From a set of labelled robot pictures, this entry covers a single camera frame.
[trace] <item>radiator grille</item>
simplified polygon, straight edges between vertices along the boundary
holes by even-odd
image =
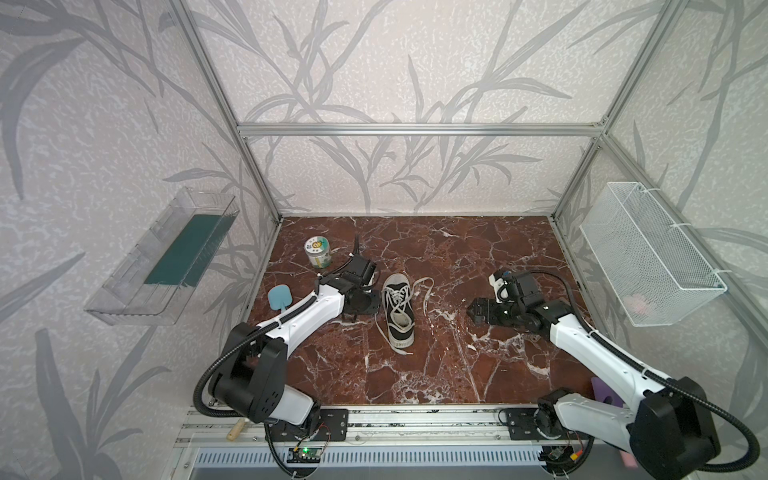
[[[278,449],[285,462],[288,448]],[[543,465],[540,446],[330,446],[321,465],[332,467]],[[195,468],[257,468],[275,465],[267,447],[203,448]]]

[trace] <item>clear plastic shelf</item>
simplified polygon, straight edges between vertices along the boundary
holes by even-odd
[[[231,194],[184,187],[85,311],[109,325],[173,325],[235,221]]]

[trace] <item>jar lid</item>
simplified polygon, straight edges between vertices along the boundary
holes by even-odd
[[[304,244],[304,250],[308,253],[321,253],[328,250],[328,239],[325,237],[312,237]]]

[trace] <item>sneaker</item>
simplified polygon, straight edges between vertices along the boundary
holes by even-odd
[[[425,316],[427,313],[427,299],[432,293],[435,281],[433,278],[426,276],[413,283],[413,286],[416,287],[426,280],[431,280],[432,285],[427,289],[427,293],[424,296]],[[382,296],[384,312],[386,313],[387,333],[389,335],[384,335],[378,322],[376,322],[376,328],[378,328],[382,336],[387,339],[392,350],[400,355],[412,355],[413,353],[403,350],[413,345],[414,340],[413,308],[411,307],[413,290],[411,288],[411,283],[408,281],[408,277],[402,273],[390,275],[389,278],[384,281]]]

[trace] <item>red marble tabletop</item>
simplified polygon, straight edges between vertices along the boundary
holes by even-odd
[[[285,283],[294,301],[313,288],[315,270],[303,245],[328,238],[332,270],[345,261],[359,233],[363,253],[378,264],[376,285],[391,273],[411,283],[435,279],[427,315],[426,288],[412,299],[415,342],[393,352],[383,311],[339,317],[317,330],[289,358],[287,382],[325,405],[368,403],[530,403],[565,386],[592,397],[592,373],[547,339],[500,326],[475,326],[467,305],[492,296],[488,275],[511,270],[557,270],[575,288],[571,271],[546,217],[314,217],[286,218],[266,269],[250,322],[274,316],[266,293]],[[565,298],[557,280],[537,275],[548,300]],[[586,315],[581,295],[576,292]]]

